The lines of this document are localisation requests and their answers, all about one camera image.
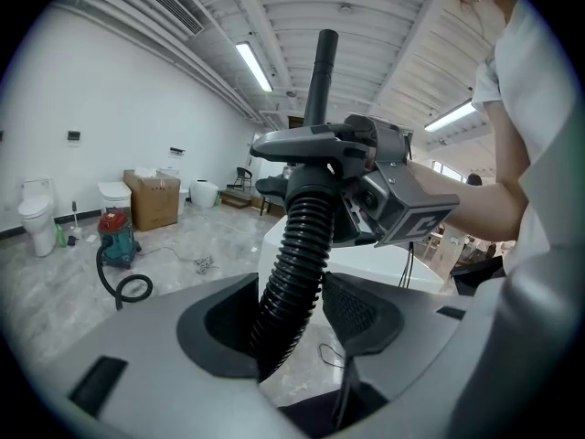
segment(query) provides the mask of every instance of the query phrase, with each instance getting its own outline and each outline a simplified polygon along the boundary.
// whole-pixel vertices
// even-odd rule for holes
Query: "wire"
[[[334,352],[334,353],[337,355],[337,357],[338,357],[338,358],[345,360],[345,358],[344,358],[343,356],[341,356],[339,353],[337,353],[337,351],[335,351],[335,350],[334,350],[333,348],[331,348],[329,345],[327,345],[326,343],[320,343],[320,344],[319,344],[319,348],[318,348],[318,349],[319,349],[319,358],[321,358],[321,361],[322,361],[322,362],[324,362],[325,364],[328,364],[329,366],[333,366],[334,368],[344,369],[344,367],[343,367],[343,366],[341,366],[341,365],[339,365],[339,364],[335,364],[335,363],[333,363],[333,362],[326,361],[326,360],[323,358],[323,351],[322,351],[322,347],[328,347],[329,349],[331,349],[331,350],[332,350],[332,351],[333,351],[333,352]]]
[[[404,136],[404,142],[406,143],[406,146],[409,150],[409,159],[410,159],[410,161],[412,161],[412,150],[410,148],[410,139],[407,135]],[[402,276],[400,277],[399,287],[402,284],[402,280],[406,277],[407,270],[408,270],[409,276],[408,276],[408,278],[406,278],[404,280],[403,287],[405,287],[405,288],[410,287],[410,276],[412,275],[412,265],[414,265],[414,242],[410,241],[409,242],[409,254],[406,258],[406,266],[404,267],[404,272],[402,273]]]
[[[409,256],[410,256],[410,270],[409,270],[409,279],[406,281],[406,287],[410,287],[410,276],[412,275],[412,265],[414,265],[414,242],[409,244]]]
[[[158,252],[158,251],[161,251],[163,249],[171,251],[175,255],[175,257],[182,262],[193,263],[197,267],[196,272],[199,274],[207,273],[207,270],[209,270],[210,268],[218,268],[216,266],[213,266],[213,257],[211,255],[209,255],[208,257],[204,257],[203,259],[186,259],[186,258],[180,257],[179,254],[175,252],[175,249],[173,249],[171,247],[165,247],[165,246],[159,247],[158,249],[153,249],[152,251],[141,252],[138,255],[148,255],[149,253]]]

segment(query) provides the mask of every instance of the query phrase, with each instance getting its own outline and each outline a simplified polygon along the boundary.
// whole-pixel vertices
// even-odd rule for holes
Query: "black corrugated hose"
[[[123,278],[118,285],[116,286],[116,289],[114,290],[110,284],[108,283],[108,280],[106,280],[105,275],[103,274],[103,269],[102,269],[102,260],[101,260],[101,255],[103,254],[103,252],[112,245],[111,241],[108,240],[104,240],[100,246],[100,248],[98,249],[98,253],[95,256],[95,262],[96,262],[96,266],[98,267],[98,275],[100,276],[100,281],[101,284],[103,284],[103,287],[106,288],[106,291],[108,293],[110,293],[116,300],[116,310],[120,310],[122,309],[122,302],[125,303],[138,303],[140,301],[143,301],[144,299],[146,299],[150,293],[153,291],[153,282],[152,280],[146,276],[145,274],[131,274],[130,276],[126,276],[125,278]],[[146,290],[137,296],[125,296],[122,294],[122,290],[124,289],[124,286],[127,285],[129,282],[133,282],[135,280],[142,280],[146,283]]]
[[[288,209],[282,247],[250,337],[260,381],[293,352],[311,317],[331,250],[334,219],[335,203],[326,194],[307,192]]]

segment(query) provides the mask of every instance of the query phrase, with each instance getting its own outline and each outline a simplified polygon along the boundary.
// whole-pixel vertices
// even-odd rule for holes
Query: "window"
[[[458,172],[453,171],[450,167],[440,163],[439,161],[432,162],[432,170],[437,171],[444,176],[450,177],[455,180],[459,180],[460,182],[465,182],[465,177],[463,177]]]

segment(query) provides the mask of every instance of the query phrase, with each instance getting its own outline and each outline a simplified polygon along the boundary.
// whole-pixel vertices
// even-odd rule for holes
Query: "white wall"
[[[166,61],[82,16],[51,8],[33,28],[0,100],[0,230],[20,225],[25,177],[54,179],[56,216],[100,207],[99,181],[173,166],[220,187],[244,166],[255,125]],[[68,130],[80,130],[68,145]],[[180,158],[169,147],[186,150]]]
[[[286,163],[272,163],[266,159],[260,162],[260,171],[258,172],[258,179],[265,179],[266,177],[274,177],[282,174],[282,170]]]
[[[428,153],[416,146],[411,147],[412,150],[412,160],[415,163],[419,163],[426,167],[432,167],[432,159],[429,158]]]

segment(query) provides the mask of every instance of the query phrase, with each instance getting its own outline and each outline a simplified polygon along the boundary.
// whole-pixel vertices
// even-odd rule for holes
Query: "black pole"
[[[331,86],[331,72],[335,64],[338,38],[337,33],[331,29],[324,29],[319,33],[313,76],[309,86],[307,105],[304,109],[304,126],[325,123],[329,87]]]

